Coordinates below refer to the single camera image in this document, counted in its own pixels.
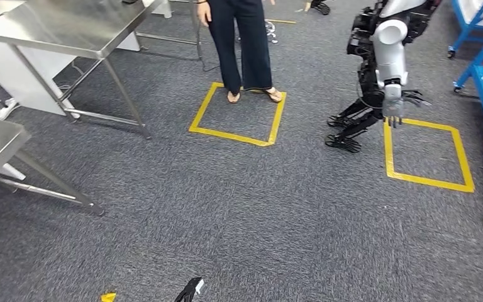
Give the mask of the standing robot's grey hand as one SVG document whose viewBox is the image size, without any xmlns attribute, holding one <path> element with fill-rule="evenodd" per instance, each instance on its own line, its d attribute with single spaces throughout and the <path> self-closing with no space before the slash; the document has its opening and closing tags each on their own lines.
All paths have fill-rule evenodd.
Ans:
<svg viewBox="0 0 483 302">
<path fill-rule="evenodd" d="M 397 125 L 402 124 L 404 101 L 402 97 L 402 86 L 400 84 L 388 84 L 384 86 L 382 114 L 385 122 L 389 126 L 396 128 Z"/>
</svg>

